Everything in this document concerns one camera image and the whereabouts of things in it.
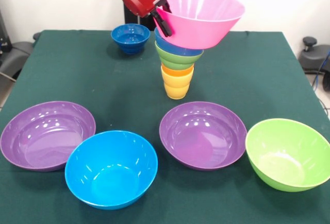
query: purple bowl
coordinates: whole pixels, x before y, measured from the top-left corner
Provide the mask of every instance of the purple bowl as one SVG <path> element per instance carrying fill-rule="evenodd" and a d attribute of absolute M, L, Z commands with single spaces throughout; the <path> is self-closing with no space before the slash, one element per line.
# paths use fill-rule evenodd
<path fill-rule="evenodd" d="M 245 152 L 246 127 L 228 108 L 203 101 L 170 110 L 161 120 L 163 146 L 178 161 L 197 170 L 215 170 Z"/>
<path fill-rule="evenodd" d="M 13 165 L 53 171 L 63 168 L 71 152 L 95 130 L 95 120 L 86 108 L 51 101 L 15 116 L 0 137 L 0 149 Z"/>

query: dark blue bowl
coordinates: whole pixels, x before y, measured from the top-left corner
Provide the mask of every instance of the dark blue bowl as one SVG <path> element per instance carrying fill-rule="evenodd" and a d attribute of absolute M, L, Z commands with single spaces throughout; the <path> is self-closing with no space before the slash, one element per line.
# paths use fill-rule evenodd
<path fill-rule="evenodd" d="M 143 50 L 150 37 L 150 31 L 140 24 L 124 24 L 111 32 L 112 39 L 126 54 L 133 55 Z"/>
<path fill-rule="evenodd" d="M 173 45 L 169 42 L 167 42 L 165 39 L 163 39 L 158 31 L 157 28 L 155 28 L 155 36 L 156 36 L 156 42 L 157 45 L 164 51 L 167 51 L 168 53 L 179 55 L 179 56 L 197 56 L 200 55 L 203 50 L 196 50 L 196 49 L 187 49 L 183 47 L 179 47 L 176 45 Z"/>

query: bowl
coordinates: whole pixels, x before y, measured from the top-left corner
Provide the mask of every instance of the bowl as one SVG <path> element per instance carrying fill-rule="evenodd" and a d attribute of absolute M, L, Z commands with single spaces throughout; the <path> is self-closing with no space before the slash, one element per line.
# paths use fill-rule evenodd
<path fill-rule="evenodd" d="M 157 168 L 157 154 L 146 139 L 112 130 L 81 143 L 70 155 L 64 174 L 79 200 L 97 209 L 117 210 L 143 196 Z"/>
<path fill-rule="evenodd" d="M 177 71 L 167 68 L 163 63 L 161 63 L 161 69 L 170 76 L 185 76 L 194 70 L 194 64 L 185 70 Z"/>
<path fill-rule="evenodd" d="M 190 82 L 194 74 L 194 68 L 181 76 L 166 73 L 163 65 L 160 68 L 167 96 L 171 99 L 184 98 L 189 90 Z"/>
<path fill-rule="evenodd" d="M 197 56 L 203 52 L 203 50 L 187 49 L 167 42 L 165 39 L 162 38 L 162 36 L 160 36 L 158 28 L 155 28 L 155 36 L 158 46 L 162 50 L 167 51 L 168 53 L 179 56 Z"/>
<path fill-rule="evenodd" d="M 173 108 L 162 118 L 159 135 L 171 156 L 196 170 L 229 166 L 245 152 L 242 120 L 211 102 L 188 102 Z"/>
<path fill-rule="evenodd" d="M 255 124 L 246 136 L 250 163 L 267 185 L 301 192 L 330 178 L 330 144 L 315 129 L 284 118 Z"/>
<path fill-rule="evenodd" d="M 64 168 L 71 152 L 95 129 L 86 108 L 67 101 L 45 102 L 22 111 L 7 124 L 0 148 L 15 166 L 53 171 Z"/>
<path fill-rule="evenodd" d="M 111 32 L 111 37 L 124 53 L 133 55 L 143 50 L 150 31 L 143 25 L 128 23 L 116 27 Z"/>
<path fill-rule="evenodd" d="M 204 51 L 196 56 L 179 56 L 168 53 L 161 49 L 155 41 L 156 50 L 159 54 L 160 61 L 164 66 L 172 70 L 182 71 L 186 70 L 194 65 L 196 61 L 203 55 Z"/>
<path fill-rule="evenodd" d="M 241 19 L 245 7 L 238 0 L 167 0 L 172 13 L 162 7 L 159 15 L 169 24 L 172 35 L 169 43 L 189 49 L 208 49 L 216 46 Z"/>

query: pink bowl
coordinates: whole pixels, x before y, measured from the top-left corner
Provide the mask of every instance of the pink bowl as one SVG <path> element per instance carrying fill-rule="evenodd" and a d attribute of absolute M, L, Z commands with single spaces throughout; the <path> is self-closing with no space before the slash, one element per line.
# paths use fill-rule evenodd
<path fill-rule="evenodd" d="M 160 35 L 169 43 L 189 49 L 216 46 L 240 20 L 245 7 L 238 0 L 167 0 L 172 13 L 157 8 L 168 22 L 172 36 Z"/>

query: dark green cloth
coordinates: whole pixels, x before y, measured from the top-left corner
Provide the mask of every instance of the dark green cloth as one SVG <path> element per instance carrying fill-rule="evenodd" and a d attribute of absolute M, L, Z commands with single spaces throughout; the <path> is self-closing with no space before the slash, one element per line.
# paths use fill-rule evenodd
<path fill-rule="evenodd" d="M 94 209 L 68 190 L 63 170 L 35 173 L 0 156 L 1 223 L 330 223 L 330 182 L 302 193 L 264 184 L 244 155 L 216 171 L 188 169 L 162 147 L 158 127 L 178 104 L 201 100 L 236 112 L 247 129 L 266 118 L 304 122 L 330 138 L 330 122 L 280 32 L 230 32 L 195 64 L 187 96 L 167 97 L 152 34 L 126 56 L 109 31 L 44 31 L 0 112 L 0 130 L 20 111 L 52 100 L 88 108 L 97 132 L 122 129 L 149 140 L 157 177 L 135 204 Z"/>

